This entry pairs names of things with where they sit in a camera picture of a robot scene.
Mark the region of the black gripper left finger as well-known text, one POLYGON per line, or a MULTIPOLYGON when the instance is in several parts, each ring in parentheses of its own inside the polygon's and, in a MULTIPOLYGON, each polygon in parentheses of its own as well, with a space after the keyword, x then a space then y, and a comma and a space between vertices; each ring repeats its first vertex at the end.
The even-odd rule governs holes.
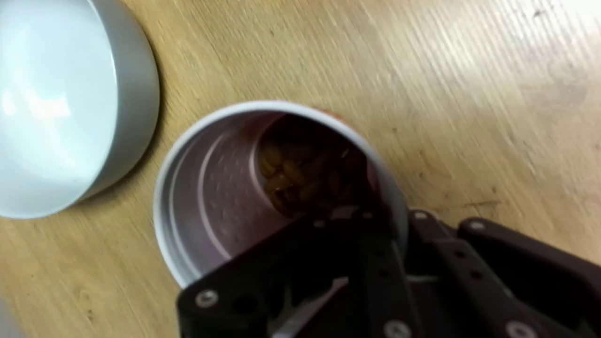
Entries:
POLYGON ((269 338, 274 325, 344 278, 351 303, 338 333, 398 338, 413 301, 387 216, 301 218, 188 286, 177 299, 181 338, 269 338))

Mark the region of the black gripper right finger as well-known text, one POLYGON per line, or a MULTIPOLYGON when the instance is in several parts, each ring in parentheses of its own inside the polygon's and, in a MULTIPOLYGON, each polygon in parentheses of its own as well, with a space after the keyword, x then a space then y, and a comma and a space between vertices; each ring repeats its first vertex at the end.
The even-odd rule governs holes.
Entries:
POLYGON ((468 338, 601 338, 601 267, 468 218, 459 230, 410 215, 410 260, 436 273, 457 329, 468 338))

